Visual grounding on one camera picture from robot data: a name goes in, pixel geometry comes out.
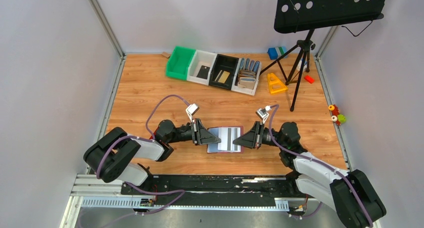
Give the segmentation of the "red leather card holder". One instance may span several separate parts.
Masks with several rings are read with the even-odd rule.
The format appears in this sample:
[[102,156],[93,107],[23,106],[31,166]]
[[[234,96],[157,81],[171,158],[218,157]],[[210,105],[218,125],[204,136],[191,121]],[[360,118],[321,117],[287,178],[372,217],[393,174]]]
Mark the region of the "red leather card holder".
[[220,138],[220,142],[208,144],[207,153],[242,153],[243,147],[233,144],[233,141],[243,134],[242,126],[213,127],[208,131]]

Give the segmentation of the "silver striped credit card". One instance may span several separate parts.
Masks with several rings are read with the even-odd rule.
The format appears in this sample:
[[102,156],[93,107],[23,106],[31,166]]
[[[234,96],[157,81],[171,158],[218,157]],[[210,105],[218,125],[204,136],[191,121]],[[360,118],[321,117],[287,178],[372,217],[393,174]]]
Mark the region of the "silver striped credit card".
[[221,142],[218,144],[218,150],[231,153],[241,152],[241,146],[233,144],[233,141],[240,137],[240,135],[240,127],[220,127],[218,129],[218,136]]

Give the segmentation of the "black credit card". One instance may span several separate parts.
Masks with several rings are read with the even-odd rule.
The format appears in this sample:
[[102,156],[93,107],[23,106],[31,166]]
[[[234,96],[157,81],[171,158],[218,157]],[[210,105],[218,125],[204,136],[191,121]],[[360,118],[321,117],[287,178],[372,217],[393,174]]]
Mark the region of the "black credit card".
[[200,69],[199,69],[196,77],[206,80],[209,76],[209,71],[210,71],[210,67],[202,65],[202,66],[200,66]]

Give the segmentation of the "gold credit card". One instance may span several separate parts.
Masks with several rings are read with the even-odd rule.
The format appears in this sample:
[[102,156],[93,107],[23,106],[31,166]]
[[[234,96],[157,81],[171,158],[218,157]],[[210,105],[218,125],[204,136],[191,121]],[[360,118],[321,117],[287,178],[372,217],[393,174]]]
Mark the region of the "gold credit card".
[[230,75],[230,72],[225,70],[220,70],[217,77],[214,79],[214,81],[217,83],[224,84],[227,81],[229,75]]

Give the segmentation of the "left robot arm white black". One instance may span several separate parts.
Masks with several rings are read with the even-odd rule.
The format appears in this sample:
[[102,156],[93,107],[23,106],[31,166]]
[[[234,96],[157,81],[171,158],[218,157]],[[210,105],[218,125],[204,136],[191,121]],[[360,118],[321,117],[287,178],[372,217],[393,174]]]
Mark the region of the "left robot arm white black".
[[194,145],[221,141],[197,118],[181,127],[175,127],[170,120],[163,120],[150,139],[129,135],[116,127],[92,145],[83,155],[83,160],[105,183],[114,180],[129,182],[140,194],[148,194],[153,189],[153,181],[149,178],[151,173],[141,164],[132,164],[131,160],[146,158],[162,162],[172,154],[172,143],[189,140]]

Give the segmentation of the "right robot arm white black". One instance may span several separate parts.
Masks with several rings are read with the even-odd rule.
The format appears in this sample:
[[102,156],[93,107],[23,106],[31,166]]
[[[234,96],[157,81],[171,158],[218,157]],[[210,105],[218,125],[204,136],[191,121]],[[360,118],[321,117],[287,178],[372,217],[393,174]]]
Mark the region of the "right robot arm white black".
[[370,227],[387,214],[386,207],[366,174],[338,169],[313,156],[300,144],[297,124],[284,123],[279,131],[259,121],[233,143],[247,148],[266,144],[280,149],[280,159],[293,177],[285,183],[291,196],[311,195],[338,215],[345,227]]

